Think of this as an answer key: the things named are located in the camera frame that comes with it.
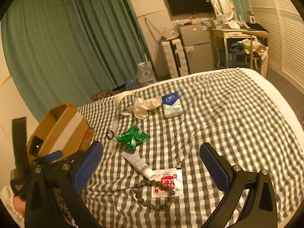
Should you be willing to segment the person left hand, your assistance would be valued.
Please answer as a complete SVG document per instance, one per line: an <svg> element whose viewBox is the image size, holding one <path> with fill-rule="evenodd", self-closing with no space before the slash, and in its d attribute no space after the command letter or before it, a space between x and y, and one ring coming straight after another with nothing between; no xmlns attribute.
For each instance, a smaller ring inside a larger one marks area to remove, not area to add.
<svg viewBox="0 0 304 228"><path fill-rule="evenodd" d="M20 215L22 215L22 216L25 215L25 205L26 205L25 200L23 200L19 196L14 196L13 205Z"/></svg>

